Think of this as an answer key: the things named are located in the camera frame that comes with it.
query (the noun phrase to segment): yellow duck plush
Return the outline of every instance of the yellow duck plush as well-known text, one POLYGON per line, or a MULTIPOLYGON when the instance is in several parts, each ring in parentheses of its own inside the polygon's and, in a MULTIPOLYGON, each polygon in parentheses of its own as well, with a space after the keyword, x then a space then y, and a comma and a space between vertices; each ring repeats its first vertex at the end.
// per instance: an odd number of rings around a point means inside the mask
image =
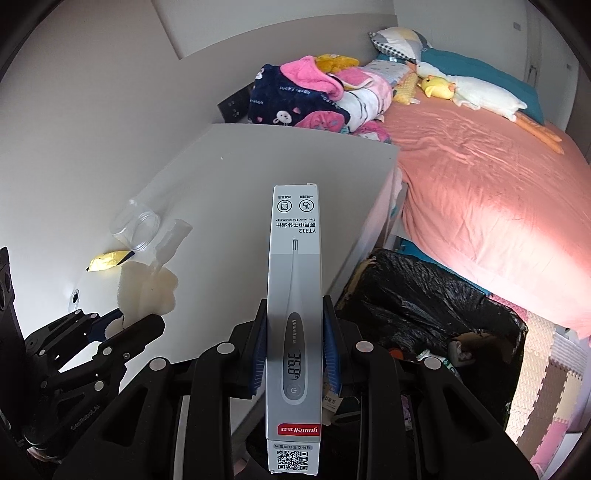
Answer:
POLYGON ((448 82, 443 77, 429 75, 421 82, 421 88, 428 98, 434 96, 445 100, 451 100, 456 91, 456 84, 448 82))

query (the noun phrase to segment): pink bed sheet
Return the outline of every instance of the pink bed sheet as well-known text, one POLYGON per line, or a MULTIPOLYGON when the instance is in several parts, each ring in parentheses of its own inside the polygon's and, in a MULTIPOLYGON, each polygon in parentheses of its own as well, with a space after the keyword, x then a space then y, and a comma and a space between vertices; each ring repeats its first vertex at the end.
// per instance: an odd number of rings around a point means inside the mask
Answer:
POLYGON ((392 104, 385 128, 409 184, 403 222, 427 255, 554 323, 591 335, 591 169, 485 110, 392 104))

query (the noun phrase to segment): qr code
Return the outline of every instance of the qr code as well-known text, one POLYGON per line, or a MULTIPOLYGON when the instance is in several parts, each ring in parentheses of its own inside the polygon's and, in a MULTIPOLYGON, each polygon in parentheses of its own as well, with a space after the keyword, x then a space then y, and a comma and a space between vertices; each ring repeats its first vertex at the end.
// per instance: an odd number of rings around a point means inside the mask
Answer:
POLYGON ((279 470, 308 470, 308 452, 305 450, 277 450, 279 470))

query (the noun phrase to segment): white box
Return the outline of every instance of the white box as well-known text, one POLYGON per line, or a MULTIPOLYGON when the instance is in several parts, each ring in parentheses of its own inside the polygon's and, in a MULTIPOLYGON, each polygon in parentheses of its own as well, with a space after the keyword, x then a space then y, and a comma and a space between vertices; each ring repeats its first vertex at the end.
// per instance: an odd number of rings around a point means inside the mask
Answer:
POLYGON ((273 195, 265 377, 269 471, 316 475, 322 418, 322 264, 318 187, 273 195))

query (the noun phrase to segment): red logo label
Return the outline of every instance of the red logo label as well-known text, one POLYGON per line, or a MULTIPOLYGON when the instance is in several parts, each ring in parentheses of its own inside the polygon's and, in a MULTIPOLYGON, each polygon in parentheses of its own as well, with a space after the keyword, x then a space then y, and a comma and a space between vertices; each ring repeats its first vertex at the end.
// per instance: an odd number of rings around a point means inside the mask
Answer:
POLYGON ((282 423, 277 427, 279 435, 319 437, 320 423, 282 423))

